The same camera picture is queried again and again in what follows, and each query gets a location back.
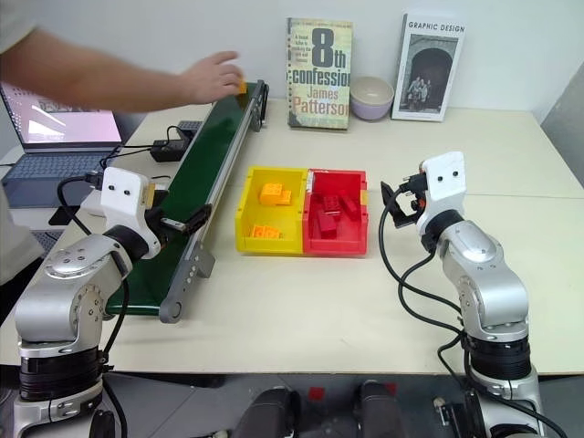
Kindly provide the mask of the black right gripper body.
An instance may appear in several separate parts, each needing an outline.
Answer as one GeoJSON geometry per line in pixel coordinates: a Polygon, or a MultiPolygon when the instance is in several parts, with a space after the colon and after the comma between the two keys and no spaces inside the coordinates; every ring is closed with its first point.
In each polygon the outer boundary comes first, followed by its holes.
{"type": "Polygon", "coordinates": [[[407,214],[418,214],[418,219],[425,210],[426,196],[425,192],[428,189],[428,182],[424,172],[419,172],[409,177],[406,177],[403,183],[396,191],[397,198],[399,195],[410,196],[410,212],[407,214]]]}

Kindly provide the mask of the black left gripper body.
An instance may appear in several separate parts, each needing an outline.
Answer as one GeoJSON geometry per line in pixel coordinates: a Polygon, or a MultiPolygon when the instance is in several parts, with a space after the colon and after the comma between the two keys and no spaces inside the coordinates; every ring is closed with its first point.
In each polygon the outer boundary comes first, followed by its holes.
{"type": "Polygon", "coordinates": [[[148,247],[145,258],[154,258],[169,244],[170,235],[163,226],[165,213],[161,207],[153,207],[145,212],[146,234],[144,240],[148,247]]]}

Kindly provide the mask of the person's bare hand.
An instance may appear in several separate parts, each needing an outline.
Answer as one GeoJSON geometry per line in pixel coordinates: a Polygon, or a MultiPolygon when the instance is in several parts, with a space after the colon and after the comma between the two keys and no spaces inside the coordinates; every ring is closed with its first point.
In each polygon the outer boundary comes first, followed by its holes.
{"type": "Polygon", "coordinates": [[[235,51],[220,51],[205,57],[179,75],[182,104],[208,104],[238,95],[244,81],[240,67],[234,64],[235,51]]]}

